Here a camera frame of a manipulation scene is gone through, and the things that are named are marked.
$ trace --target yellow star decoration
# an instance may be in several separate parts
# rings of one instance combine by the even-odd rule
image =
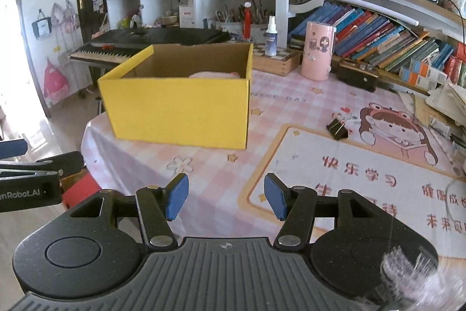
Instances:
[[[238,159],[238,156],[235,154],[229,154],[228,155],[228,162],[235,162]]]
[[[314,94],[323,94],[323,91],[319,88],[316,88],[316,87],[313,87],[311,89],[311,92],[314,93]]]
[[[262,115],[264,111],[261,111],[259,110],[258,108],[253,108],[251,111],[250,111],[250,114],[251,115],[254,115],[254,116],[260,116]]]

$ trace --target black binder clip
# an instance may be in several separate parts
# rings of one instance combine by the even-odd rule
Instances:
[[[327,130],[333,136],[335,140],[347,139],[348,138],[348,130],[345,128],[345,121],[334,119],[332,123],[327,126]]]

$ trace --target pink cup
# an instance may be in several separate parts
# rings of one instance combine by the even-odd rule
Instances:
[[[301,75],[310,80],[329,78],[336,28],[327,24],[308,22],[302,59]]]

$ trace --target white box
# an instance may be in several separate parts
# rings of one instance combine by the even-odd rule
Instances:
[[[179,7],[179,27],[180,28],[195,28],[194,9],[191,6]]]

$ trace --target pink bag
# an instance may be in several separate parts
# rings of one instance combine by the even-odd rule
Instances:
[[[50,62],[47,57],[47,68],[44,74],[44,97],[59,101],[69,93],[66,77]]]

